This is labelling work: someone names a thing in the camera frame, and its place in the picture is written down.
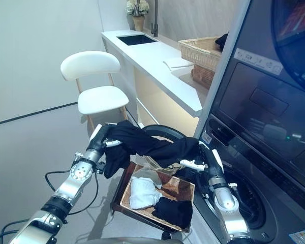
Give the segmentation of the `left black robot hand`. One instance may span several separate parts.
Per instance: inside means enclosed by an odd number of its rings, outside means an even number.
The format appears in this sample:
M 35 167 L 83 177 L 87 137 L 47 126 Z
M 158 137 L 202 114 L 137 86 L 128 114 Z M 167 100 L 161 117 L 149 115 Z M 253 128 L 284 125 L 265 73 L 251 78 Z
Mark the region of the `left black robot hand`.
M 109 132 L 115 127 L 116 125 L 114 124 L 98 124 L 89 139 L 89 145 L 84 154 L 85 157 L 88 158 L 89 154 L 95 154 L 100 158 L 105 153 L 106 148 L 121 145 L 121 141 L 111 139 L 108 136 Z

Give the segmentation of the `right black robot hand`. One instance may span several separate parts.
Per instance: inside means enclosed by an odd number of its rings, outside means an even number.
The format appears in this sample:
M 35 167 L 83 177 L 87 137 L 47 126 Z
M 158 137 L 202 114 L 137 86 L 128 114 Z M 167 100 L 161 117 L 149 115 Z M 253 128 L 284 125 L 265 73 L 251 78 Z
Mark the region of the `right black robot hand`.
M 213 178 L 216 176 L 224 177 L 224 167 L 218 151 L 210 148 L 204 142 L 198 141 L 199 155 L 204 165 L 198 165 L 195 160 L 181 159 L 178 162 L 188 168 L 196 171 L 207 172 L 208 176 Z

